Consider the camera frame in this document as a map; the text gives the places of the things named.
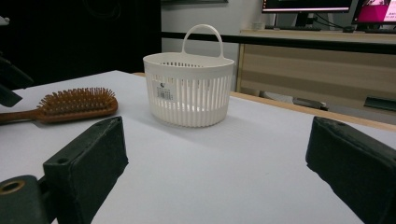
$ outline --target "monitor screen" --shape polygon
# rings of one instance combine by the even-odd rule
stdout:
[[[348,12],[352,0],[263,0],[262,13]]]
[[[396,0],[359,0],[353,24],[396,24]]]

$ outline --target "white basket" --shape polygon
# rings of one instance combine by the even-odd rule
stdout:
[[[220,56],[185,52],[189,35],[198,28],[210,29],[220,43]],[[226,117],[233,76],[233,60],[223,56],[219,32],[212,26],[192,27],[180,53],[159,53],[143,58],[151,113],[166,122],[205,127]]]

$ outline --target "hairbrush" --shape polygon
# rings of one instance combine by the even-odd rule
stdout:
[[[0,122],[38,120],[42,123],[88,119],[113,114],[119,105],[115,93],[105,88],[83,88],[46,95],[37,109],[0,114]]]

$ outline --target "table surface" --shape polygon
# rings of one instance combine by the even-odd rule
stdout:
[[[22,101],[0,112],[82,87],[116,93],[130,161],[92,223],[361,223],[306,166],[312,114],[232,96],[222,122],[179,127],[150,114],[143,77],[118,71],[18,90]],[[0,180],[40,178],[44,161],[99,120],[0,125]],[[396,148],[396,132],[348,124]]]

